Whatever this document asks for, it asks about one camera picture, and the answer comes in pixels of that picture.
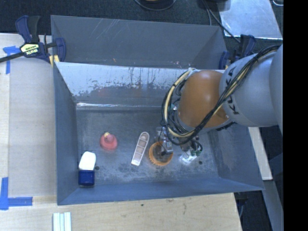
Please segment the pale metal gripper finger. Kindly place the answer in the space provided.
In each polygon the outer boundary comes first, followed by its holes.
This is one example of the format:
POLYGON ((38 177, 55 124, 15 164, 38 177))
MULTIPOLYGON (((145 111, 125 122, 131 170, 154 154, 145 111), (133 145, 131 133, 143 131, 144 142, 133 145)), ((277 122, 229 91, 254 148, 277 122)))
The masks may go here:
POLYGON ((173 146, 170 141, 164 140, 161 145, 161 155, 172 155, 173 154, 173 146))
POLYGON ((156 141, 167 141, 168 136, 167 136, 167 131, 165 127, 157 127, 156 128, 156 141))

